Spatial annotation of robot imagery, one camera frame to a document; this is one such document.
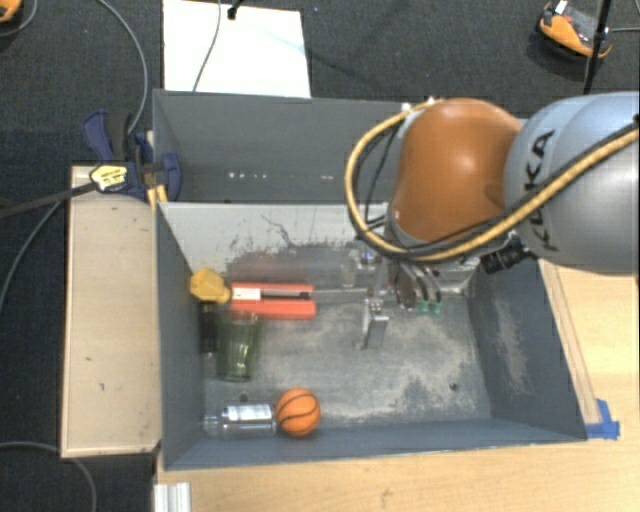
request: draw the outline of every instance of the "white paper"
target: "white paper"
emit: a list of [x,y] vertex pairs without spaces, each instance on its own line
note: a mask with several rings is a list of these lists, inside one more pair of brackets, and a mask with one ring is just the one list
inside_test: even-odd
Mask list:
[[[300,13],[241,6],[232,21],[228,8],[198,92],[309,98]],[[217,20],[215,1],[164,0],[165,89],[193,89]]]

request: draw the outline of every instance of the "clear plastic bottle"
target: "clear plastic bottle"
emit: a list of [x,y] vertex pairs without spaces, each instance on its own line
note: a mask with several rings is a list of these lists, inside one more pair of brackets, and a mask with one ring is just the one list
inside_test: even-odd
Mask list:
[[209,437],[252,439],[277,431],[273,408],[266,402],[225,402],[214,414],[205,414],[203,428]]

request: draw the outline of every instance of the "small ball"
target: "small ball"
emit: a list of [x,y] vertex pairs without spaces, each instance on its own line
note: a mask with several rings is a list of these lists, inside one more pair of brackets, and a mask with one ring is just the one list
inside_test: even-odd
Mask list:
[[276,404],[276,419],[280,429],[287,434],[304,436],[320,421],[320,402],[308,389],[289,389]]

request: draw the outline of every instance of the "green glass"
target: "green glass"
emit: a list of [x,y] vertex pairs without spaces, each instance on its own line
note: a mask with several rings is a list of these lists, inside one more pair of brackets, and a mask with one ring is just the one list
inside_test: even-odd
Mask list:
[[222,380],[244,382],[253,375],[262,335],[262,319],[255,313],[233,311],[220,319],[216,374]]

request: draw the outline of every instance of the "black floor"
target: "black floor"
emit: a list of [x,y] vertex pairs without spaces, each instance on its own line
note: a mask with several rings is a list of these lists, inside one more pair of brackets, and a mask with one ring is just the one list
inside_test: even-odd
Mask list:
[[[582,63],[549,53],[533,34],[544,1],[264,0],[300,9],[316,97],[417,101],[472,96],[528,117],[582,92]],[[579,2],[597,11],[596,0]],[[113,0],[136,32],[151,84],[162,85],[160,0]],[[613,3],[610,26],[638,26],[632,0]],[[637,89],[640,35],[614,35],[593,92]],[[79,124],[90,112],[137,109],[135,48],[95,0],[43,2],[33,23],[0,38],[0,198],[26,201],[68,186],[72,161],[92,158]],[[149,105],[140,124],[151,126]],[[46,210],[0,220],[0,282]],[[56,445],[62,372],[65,211],[35,239],[0,316],[0,442]],[[98,510],[150,506],[149,456],[87,461]],[[0,510],[89,510],[82,473],[32,449],[0,450]]]

